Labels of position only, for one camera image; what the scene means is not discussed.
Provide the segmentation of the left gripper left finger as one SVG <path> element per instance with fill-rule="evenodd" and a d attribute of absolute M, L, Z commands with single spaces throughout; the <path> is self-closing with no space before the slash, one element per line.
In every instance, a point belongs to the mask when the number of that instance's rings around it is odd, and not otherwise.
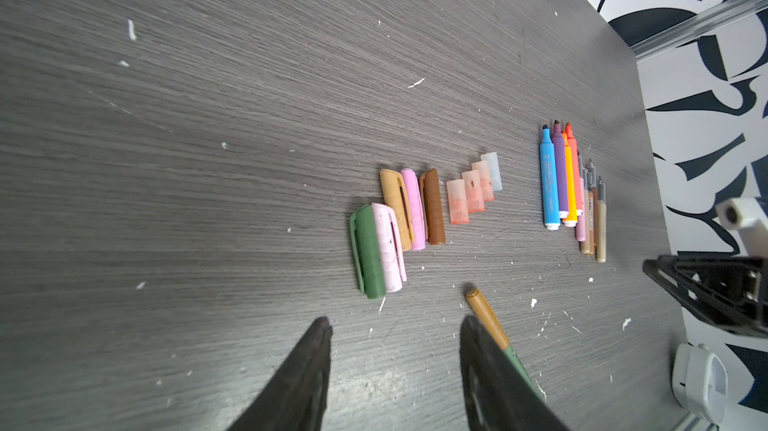
<path fill-rule="evenodd" d="M 231 430 L 319 430 L 327 406 L 333 331 L 315 319 Z"/>

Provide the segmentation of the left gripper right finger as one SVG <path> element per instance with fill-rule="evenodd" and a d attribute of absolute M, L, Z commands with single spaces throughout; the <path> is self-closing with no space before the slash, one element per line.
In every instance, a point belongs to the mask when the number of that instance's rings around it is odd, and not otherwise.
<path fill-rule="evenodd" d="M 474 316 L 460 329 L 460 368 L 470 430 L 564 430 Z"/>

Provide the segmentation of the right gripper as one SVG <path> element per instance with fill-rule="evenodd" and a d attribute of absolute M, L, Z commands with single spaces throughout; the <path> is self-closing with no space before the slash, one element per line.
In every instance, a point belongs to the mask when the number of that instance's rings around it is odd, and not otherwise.
<path fill-rule="evenodd" d="M 734 334 L 767 336 L 767 200 L 734 198 L 715 207 L 746 254 L 660 255 L 643 272 L 695 318 Z"/>

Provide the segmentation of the gold cap green pen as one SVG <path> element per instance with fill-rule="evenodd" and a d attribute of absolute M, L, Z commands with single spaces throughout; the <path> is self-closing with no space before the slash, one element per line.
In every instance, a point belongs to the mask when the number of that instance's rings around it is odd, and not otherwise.
<path fill-rule="evenodd" d="M 470 286 L 465 292 L 465 298 L 468 301 L 475 316 L 489 332 L 497 346 L 512 364 L 513 368 L 531 387 L 534 394 L 539 398 L 546 398 L 541 389 L 528 375 L 521 360 L 514 351 L 511 341 L 503 330 L 496 313 L 493 311 L 484 294 L 476 287 Z"/>

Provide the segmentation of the green cap beige pen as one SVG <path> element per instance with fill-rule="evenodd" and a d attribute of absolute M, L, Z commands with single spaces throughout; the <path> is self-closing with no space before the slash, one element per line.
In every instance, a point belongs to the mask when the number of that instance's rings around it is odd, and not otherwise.
<path fill-rule="evenodd" d="M 605 183 L 601 177 L 597 181 L 596 211 L 596 259 L 598 263 L 607 261 L 607 203 Z"/>

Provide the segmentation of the light pink pen cap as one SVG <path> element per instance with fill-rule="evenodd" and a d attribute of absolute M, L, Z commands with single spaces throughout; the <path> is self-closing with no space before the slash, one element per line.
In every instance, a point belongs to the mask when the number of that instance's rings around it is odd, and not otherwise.
<path fill-rule="evenodd" d="M 386 292 L 398 292 L 407 281 L 407 274 L 397 218 L 394 210 L 384 204 L 373 203 L 372 210 Z"/>

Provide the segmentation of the orange marker pen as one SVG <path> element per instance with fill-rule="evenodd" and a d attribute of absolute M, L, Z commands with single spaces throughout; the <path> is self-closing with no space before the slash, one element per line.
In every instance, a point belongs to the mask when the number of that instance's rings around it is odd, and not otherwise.
<path fill-rule="evenodd" d="M 567 183 L 567 197 L 568 197 L 568 214 L 564 219 L 566 227 L 575 228 L 578 221 L 578 207 L 576 200 L 576 186 L 573 170 L 573 154 L 568 142 L 568 138 L 565 132 L 562 133 L 564 140 L 564 153 L 565 153 L 565 165 L 566 165 L 566 183 Z"/>

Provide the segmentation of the tan cap beige pen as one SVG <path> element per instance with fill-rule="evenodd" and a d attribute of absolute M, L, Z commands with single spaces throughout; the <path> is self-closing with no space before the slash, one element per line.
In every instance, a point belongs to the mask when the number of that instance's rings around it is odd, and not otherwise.
<path fill-rule="evenodd" d="M 587 191 L 588 191 L 588 218 L 589 218 L 589 247 L 588 254 L 594 256 L 596 252 L 596 171 L 592 159 L 587 163 Z"/>

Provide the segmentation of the clear red pen cap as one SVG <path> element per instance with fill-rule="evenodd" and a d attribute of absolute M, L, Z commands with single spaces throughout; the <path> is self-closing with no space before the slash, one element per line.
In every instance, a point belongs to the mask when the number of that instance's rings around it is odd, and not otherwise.
<path fill-rule="evenodd" d="M 450 222 L 453 225 L 470 222 L 466 188 L 463 179 L 446 182 Z"/>

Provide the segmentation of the blue marker pen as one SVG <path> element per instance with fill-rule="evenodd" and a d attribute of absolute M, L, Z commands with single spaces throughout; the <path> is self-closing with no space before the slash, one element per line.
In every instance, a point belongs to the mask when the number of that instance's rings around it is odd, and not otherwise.
<path fill-rule="evenodd" d="M 560 208 L 556 178 L 555 148 L 547 125 L 542 127 L 540 144 L 540 170 L 542 185 L 543 222 L 547 230 L 560 228 Z"/>

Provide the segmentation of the pink-red marker pen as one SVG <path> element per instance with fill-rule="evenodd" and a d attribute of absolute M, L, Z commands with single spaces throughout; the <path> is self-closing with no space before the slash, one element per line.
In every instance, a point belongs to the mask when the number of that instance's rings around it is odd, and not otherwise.
<path fill-rule="evenodd" d="M 577 204 L 577 210 L 581 207 L 581 196 L 580 196 L 580 171 L 579 171 L 579 165 L 578 165 L 578 142 L 574 136 L 573 129 L 570 123 L 566 124 L 565 128 L 567 143 L 571 150 L 572 155 L 572 169 L 573 169 L 573 177 L 574 177 L 574 191 L 575 191 L 575 198 L 576 198 L 576 204 Z"/>

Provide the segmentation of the clear orange pen cap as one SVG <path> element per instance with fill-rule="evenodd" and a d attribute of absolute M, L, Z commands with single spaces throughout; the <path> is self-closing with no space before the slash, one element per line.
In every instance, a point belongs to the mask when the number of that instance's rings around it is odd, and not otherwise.
<path fill-rule="evenodd" d="M 486 208 L 479 171 L 465 171 L 462 173 L 462 179 L 465 186 L 468 213 L 484 212 Z"/>

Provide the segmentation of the purple marker pen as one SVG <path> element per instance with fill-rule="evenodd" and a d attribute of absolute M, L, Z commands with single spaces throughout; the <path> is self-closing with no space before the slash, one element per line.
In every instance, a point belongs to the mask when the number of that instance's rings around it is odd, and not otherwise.
<path fill-rule="evenodd" d="M 565 141 L 562 137 L 562 126 L 558 120 L 554 121 L 551 131 L 551 140 L 555 151 L 556 179 L 559 202 L 559 216 L 565 220 L 569 215 L 568 183 L 565 161 Z"/>

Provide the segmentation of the clear pink pen cap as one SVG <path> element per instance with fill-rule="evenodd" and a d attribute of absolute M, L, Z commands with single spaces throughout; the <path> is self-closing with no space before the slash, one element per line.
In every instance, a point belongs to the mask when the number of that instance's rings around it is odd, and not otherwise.
<path fill-rule="evenodd" d="M 493 184 L 491 180 L 490 165 L 487 161 L 478 161 L 471 164 L 473 171 L 476 171 L 480 178 L 480 189 L 484 202 L 495 200 Z"/>

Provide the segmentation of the pink cap beige pen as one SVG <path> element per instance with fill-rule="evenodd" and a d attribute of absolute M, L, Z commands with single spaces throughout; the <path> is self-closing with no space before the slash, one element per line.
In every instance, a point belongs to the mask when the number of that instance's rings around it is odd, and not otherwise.
<path fill-rule="evenodd" d="M 589 184 L 589 170 L 587 167 L 582 168 L 581 177 L 583 179 L 583 224 L 585 228 L 585 240 L 582 242 L 581 251 L 586 255 L 594 254 L 593 243 L 593 229 L 592 229 L 592 204 L 591 204 L 591 187 Z"/>

